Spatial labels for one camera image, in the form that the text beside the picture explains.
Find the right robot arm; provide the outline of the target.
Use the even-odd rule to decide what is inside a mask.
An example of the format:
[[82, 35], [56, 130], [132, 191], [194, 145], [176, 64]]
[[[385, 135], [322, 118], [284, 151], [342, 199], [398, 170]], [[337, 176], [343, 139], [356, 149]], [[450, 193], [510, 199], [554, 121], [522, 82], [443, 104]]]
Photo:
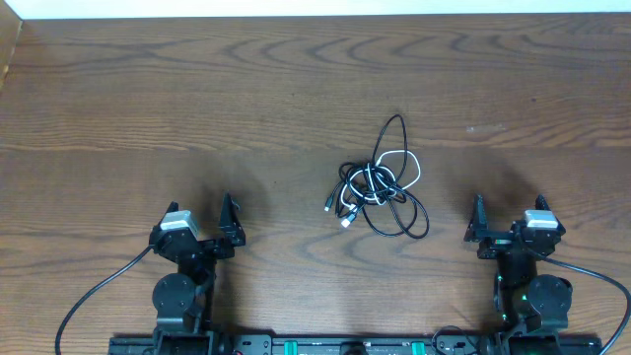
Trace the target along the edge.
[[558, 332], [568, 326], [572, 284], [540, 274], [536, 264], [555, 252], [565, 228], [539, 195], [507, 231], [489, 227], [484, 200], [476, 195], [464, 240], [477, 243], [477, 257], [497, 262], [494, 305], [502, 328], [480, 338], [481, 354], [560, 354]]

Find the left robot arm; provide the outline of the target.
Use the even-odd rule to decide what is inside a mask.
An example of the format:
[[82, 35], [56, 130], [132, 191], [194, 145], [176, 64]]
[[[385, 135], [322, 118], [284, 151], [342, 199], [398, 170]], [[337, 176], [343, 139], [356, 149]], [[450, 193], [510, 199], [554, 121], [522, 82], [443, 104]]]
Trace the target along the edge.
[[216, 265], [245, 245], [240, 209], [230, 193], [222, 202], [220, 237], [200, 241], [192, 213], [172, 202], [152, 229], [149, 247], [176, 264], [156, 284], [152, 302], [157, 311], [153, 341], [156, 354], [232, 354], [234, 337], [212, 321]]

